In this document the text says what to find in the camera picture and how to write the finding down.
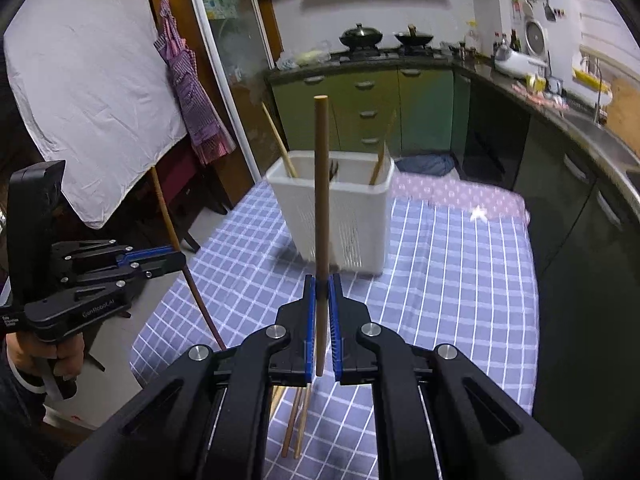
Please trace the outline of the person's left hand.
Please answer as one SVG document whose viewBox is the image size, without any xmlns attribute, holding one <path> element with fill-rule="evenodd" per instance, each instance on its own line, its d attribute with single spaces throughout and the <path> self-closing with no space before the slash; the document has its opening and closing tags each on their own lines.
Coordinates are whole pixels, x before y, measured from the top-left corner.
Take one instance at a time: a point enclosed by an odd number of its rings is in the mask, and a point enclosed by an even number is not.
<svg viewBox="0 0 640 480">
<path fill-rule="evenodd" d="M 77 377 L 84 364 L 84 337 L 44 344 L 30 333 L 6 335 L 1 351 L 1 401 L 39 399 L 47 393 L 37 360 L 53 360 L 52 374 L 63 380 Z"/>
</svg>

